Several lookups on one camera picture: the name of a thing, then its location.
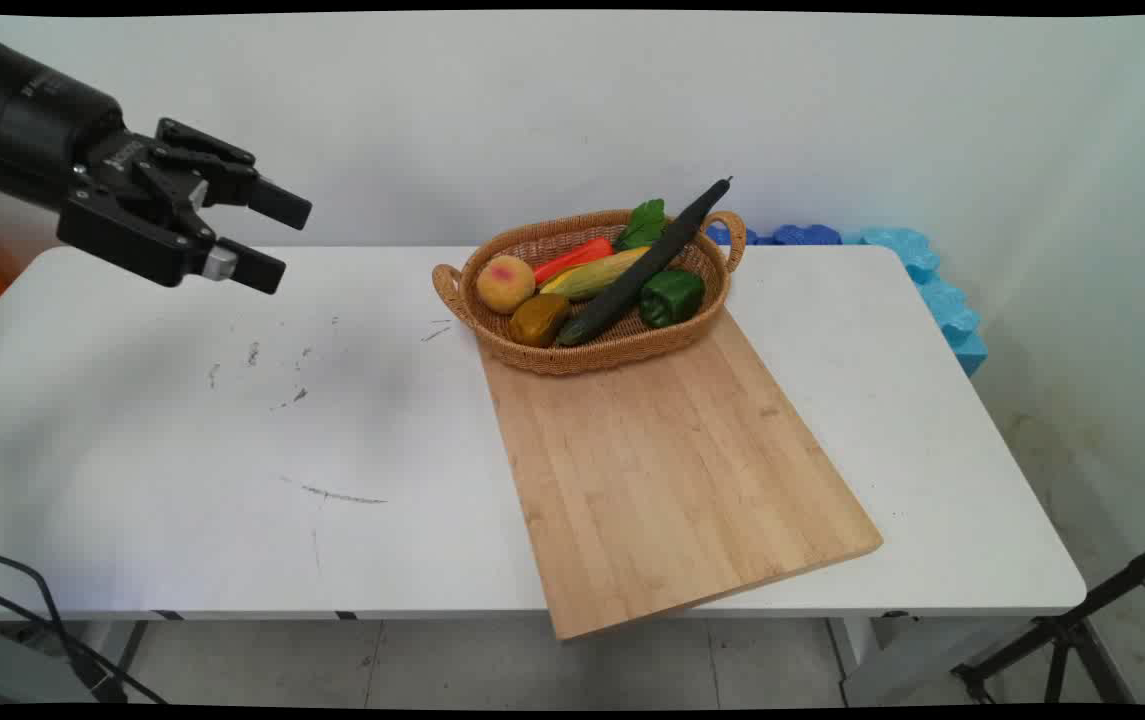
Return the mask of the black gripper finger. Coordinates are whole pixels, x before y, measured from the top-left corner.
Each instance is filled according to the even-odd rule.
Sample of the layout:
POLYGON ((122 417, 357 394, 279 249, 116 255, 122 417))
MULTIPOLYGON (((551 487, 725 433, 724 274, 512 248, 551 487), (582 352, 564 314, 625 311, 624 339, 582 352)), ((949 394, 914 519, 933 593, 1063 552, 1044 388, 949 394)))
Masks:
POLYGON ((157 122, 147 163, 176 185, 194 209, 248 208, 297 231, 310 217, 311 201, 260 173, 255 155, 173 118, 157 122))
POLYGON ((203 223, 148 222, 123 208, 114 196, 97 190, 74 190, 66 196, 57 238, 169 288, 188 275, 198 275, 274 295, 287 272, 283 260, 220 237, 203 223))

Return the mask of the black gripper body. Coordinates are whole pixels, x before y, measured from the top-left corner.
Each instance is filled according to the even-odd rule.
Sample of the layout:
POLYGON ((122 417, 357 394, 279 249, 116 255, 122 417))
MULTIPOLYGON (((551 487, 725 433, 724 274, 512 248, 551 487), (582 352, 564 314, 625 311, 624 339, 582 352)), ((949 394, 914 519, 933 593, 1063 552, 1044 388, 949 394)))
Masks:
POLYGON ((197 128, 79 128, 70 217, 179 219, 211 206, 211 136, 197 128))

